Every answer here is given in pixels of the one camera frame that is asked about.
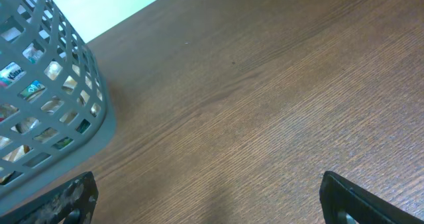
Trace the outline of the grey plastic basket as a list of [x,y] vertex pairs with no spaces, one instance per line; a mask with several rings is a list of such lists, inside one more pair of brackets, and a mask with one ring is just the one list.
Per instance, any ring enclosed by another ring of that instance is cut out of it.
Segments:
[[[1,70],[26,74],[1,87],[1,212],[80,165],[115,123],[97,60],[53,0],[1,0]],[[32,81],[46,89],[27,102]]]

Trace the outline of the white tissue multipack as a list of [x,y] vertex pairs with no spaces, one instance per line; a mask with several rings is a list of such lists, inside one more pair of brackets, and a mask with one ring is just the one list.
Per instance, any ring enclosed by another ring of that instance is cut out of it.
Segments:
[[25,74],[26,72],[18,64],[11,62],[1,70],[1,87],[8,87]]

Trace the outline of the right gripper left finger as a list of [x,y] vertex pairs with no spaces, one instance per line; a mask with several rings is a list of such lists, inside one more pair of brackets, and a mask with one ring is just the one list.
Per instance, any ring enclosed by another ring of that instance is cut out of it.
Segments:
[[4,224],[90,224],[99,191],[92,172],[84,172],[48,193],[1,216]]

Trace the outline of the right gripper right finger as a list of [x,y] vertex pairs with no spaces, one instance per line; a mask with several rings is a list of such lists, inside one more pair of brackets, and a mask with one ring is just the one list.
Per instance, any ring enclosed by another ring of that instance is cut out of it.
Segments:
[[326,224],[423,224],[423,220],[408,214],[332,171],[326,171],[323,174],[319,199]]

